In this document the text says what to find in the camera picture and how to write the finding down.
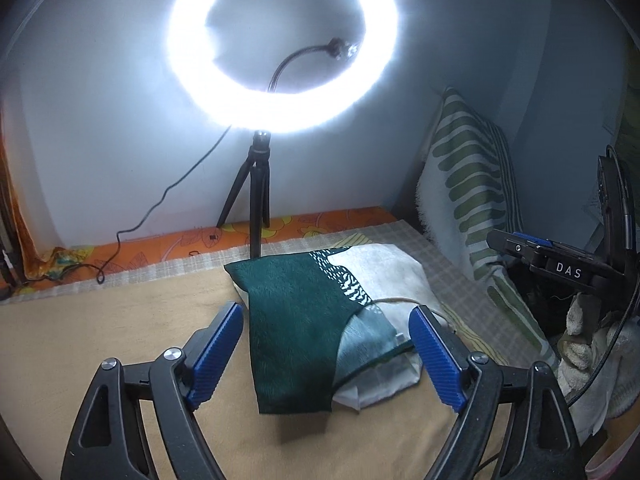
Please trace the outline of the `white gloved hand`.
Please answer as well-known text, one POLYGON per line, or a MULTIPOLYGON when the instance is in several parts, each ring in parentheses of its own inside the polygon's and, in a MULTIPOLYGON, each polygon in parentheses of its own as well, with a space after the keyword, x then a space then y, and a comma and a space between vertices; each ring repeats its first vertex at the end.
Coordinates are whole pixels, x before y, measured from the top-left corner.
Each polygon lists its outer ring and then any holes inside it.
POLYGON ((599 320, 601 300, 580 292, 566 315, 558 342, 556 380, 584 442, 603 424, 630 410, 639 397, 639 319, 623 327, 615 318, 599 320))

